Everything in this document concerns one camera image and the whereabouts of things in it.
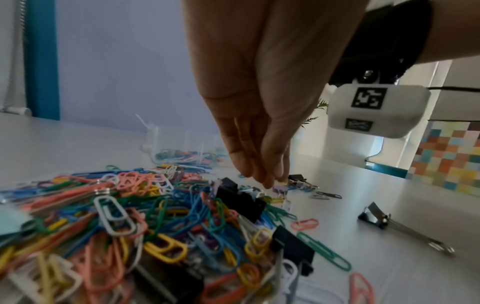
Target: forearm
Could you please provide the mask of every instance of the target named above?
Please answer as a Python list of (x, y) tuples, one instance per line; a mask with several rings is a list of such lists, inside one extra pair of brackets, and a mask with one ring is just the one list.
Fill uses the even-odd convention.
[(480, 1), (433, 0), (432, 26), (417, 63), (480, 55)]

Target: tabletop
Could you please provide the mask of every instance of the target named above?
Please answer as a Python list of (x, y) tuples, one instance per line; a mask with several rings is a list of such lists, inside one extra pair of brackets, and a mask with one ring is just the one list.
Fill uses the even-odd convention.
[[(106, 165), (150, 167), (140, 151), (144, 133), (0, 113), (0, 185), (48, 174), (103, 170)], [(343, 199), (315, 200), (288, 193), (299, 219), (316, 218), (311, 237), (348, 260), (375, 290), (377, 303), (478, 303), (480, 298), (480, 198), (440, 187), (297, 155), (291, 173)], [(217, 177), (258, 186), (234, 169)], [(371, 202), (392, 218), (456, 250), (445, 256), (421, 241), (357, 220)], [(348, 298), (349, 276), (320, 255), (302, 279)]]

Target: checkered pattern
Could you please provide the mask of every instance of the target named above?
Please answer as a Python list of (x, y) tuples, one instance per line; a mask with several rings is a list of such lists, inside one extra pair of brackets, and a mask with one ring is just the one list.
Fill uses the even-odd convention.
[(480, 122), (430, 121), (406, 178), (480, 196)]

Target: clear plastic container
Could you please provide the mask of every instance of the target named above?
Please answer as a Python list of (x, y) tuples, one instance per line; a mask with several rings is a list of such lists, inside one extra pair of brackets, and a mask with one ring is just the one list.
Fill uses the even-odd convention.
[(149, 124), (142, 150), (155, 164), (233, 167), (220, 135)]

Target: qr code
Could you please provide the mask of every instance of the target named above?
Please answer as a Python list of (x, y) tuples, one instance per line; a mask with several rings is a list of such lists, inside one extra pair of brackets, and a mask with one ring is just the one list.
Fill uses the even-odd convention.
[(368, 132), (373, 124), (373, 121), (347, 118), (345, 121), (345, 129)]
[(382, 107), (386, 93), (387, 88), (358, 88), (351, 107), (378, 110)]

